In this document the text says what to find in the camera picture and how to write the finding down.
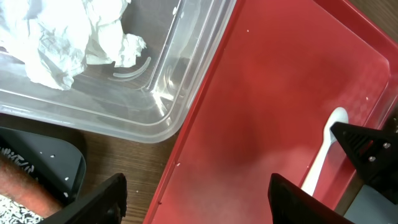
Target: wooden table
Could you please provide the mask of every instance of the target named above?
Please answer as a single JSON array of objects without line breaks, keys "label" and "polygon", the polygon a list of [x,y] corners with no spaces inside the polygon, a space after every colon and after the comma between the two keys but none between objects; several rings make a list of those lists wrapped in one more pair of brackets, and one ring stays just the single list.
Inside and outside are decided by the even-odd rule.
[{"label": "wooden table", "polygon": [[[351,1],[398,42],[398,1]],[[85,139],[87,148],[87,173],[82,195],[113,174],[124,173],[127,177],[129,195],[127,217],[123,223],[142,223],[177,138],[177,135],[174,135],[158,144],[142,144],[3,114],[0,115],[0,126],[51,135],[69,141],[76,140],[74,136],[80,134]],[[339,209],[351,203],[360,186],[358,181],[353,183],[353,189],[347,191],[342,200],[345,202]]]}]

